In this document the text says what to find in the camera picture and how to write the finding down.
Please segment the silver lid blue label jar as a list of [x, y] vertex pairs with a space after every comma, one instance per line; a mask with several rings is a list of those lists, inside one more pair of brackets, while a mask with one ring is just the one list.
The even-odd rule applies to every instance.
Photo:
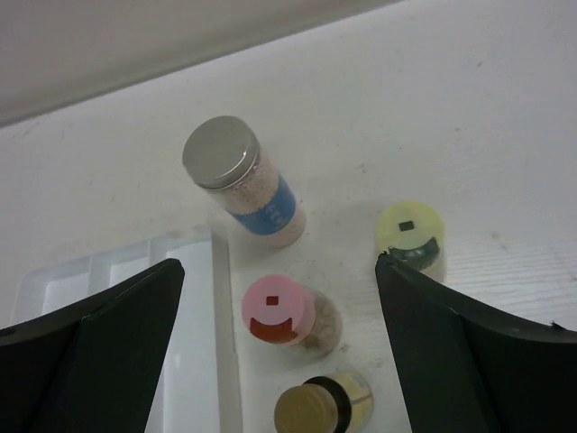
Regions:
[[304, 233], [301, 204], [242, 119], [222, 115], [202, 123], [185, 143], [182, 165], [249, 233], [275, 247]]

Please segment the pink cap spice bottle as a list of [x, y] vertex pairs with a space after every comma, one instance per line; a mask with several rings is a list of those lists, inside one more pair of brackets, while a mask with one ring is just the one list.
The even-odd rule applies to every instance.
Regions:
[[242, 318], [253, 337], [308, 359], [331, 353], [342, 334], [334, 303], [284, 274], [263, 276], [249, 286]]

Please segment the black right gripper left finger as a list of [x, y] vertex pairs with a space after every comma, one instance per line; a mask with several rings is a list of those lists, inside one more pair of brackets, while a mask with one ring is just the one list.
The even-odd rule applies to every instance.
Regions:
[[143, 432], [185, 271], [166, 259], [1, 331], [3, 432]]

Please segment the gold cap yellow bottle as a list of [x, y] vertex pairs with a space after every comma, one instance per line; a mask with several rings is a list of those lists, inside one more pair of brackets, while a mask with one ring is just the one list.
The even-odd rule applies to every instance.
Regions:
[[359, 432], [373, 405], [371, 387], [359, 373], [315, 376], [279, 396], [274, 426], [280, 433]]

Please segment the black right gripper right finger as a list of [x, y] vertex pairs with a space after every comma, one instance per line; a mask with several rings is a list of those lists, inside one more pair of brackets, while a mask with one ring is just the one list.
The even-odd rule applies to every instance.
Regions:
[[375, 275], [415, 432], [574, 432], [576, 334], [430, 279], [387, 253]]

